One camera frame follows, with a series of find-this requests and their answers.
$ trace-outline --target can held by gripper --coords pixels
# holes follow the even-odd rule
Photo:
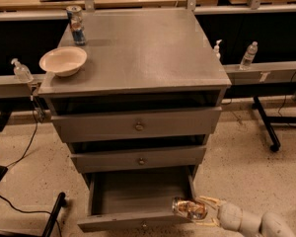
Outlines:
[[[85,45],[86,36],[83,26],[82,9],[80,6],[68,6],[66,8],[69,26],[76,45]]]

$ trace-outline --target soap dispenser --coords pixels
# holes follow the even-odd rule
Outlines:
[[[11,64],[15,66],[14,74],[22,83],[30,83],[34,80],[30,69],[26,65],[21,64],[17,58],[12,59]]]
[[[220,60],[219,43],[221,42],[221,40],[222,39],[220,39],[216,42],[216,45],[214,46],[214,49],[213,49],[219,60]]]

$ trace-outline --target cabinet top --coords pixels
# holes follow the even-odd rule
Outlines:
[[[229,78],[186,9],[96,11],[83,15],[88,54],[75,75],[46,73],[40,95],[88,96],[227,88]],[[74,45],[69,28],[60,46]]]

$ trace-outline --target floor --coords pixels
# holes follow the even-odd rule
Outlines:
[[[283,99],[262,100],[266,111],[278,115]],[[296,128],[277,126],[281,147],[269,150],[271,141],[252,100],[224,100],[223,112],[203,163],[194,179],[198,195],[223,198],[256,215],[272,211],[281,215],[296,234]],[[296,116],[296,106],[281,109],[285,116]],[[0,165],[6,166],[25,152],[36,124],[31,112],[13,113],[0,132]],[[26,157],[0,183],[0,195],[21,210],[48,210],[60,192],[66,193],[67,206],[58,216],[62,236],[97,237],[237,237],[239,233],[193,223],[83,233],[77,220],[87,213],[88,189],[75,170],[69,150],[55,132],[50,120],[39,123]],[[23,214],[0,199],[0,229],[39,235],[48,216]],[[54,227],[51,236],[60,236]]]

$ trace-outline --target caster wheel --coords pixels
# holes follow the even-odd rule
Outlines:
[[[278,149],[279,149],[279,147],[278,146],[276,146],[276,145],[271,145],[270,147],[269,147],[269,149],[272,151],[272,152],[277,152],[278,151]]]

